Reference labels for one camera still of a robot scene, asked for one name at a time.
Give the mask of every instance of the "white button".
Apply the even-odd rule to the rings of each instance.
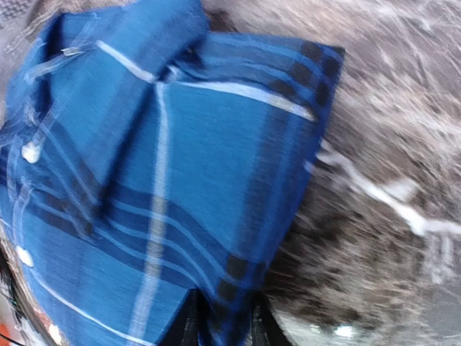
[[[27,143],[21,149],[21,155],[30,164],[34,164],[40,158],[40,148],[33,142]]]
[[[22,263],[24,263],[28,267],[33,267],[34,266],[34,260],[32,259],[32,256],[27,250],[24,250],[21,247],[16,247],[16,253],[19,259],[21,260]]]

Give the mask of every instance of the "plaid fabric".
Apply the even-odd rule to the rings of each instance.
[[[55,17],[0,131],[9,239],[71,345],[152,345],[189,290],[240,345],[292,222],[343,50],[210,34],[198,0]]]

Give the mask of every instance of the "blue fabric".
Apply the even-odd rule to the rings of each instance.
[[[198,0],[48,23],[10,84],[0,203],[33,259],[27,282],[71,345],[152,345],[194,288],[209,306],[201,344],[242,344],[343,55],[210,33]]]

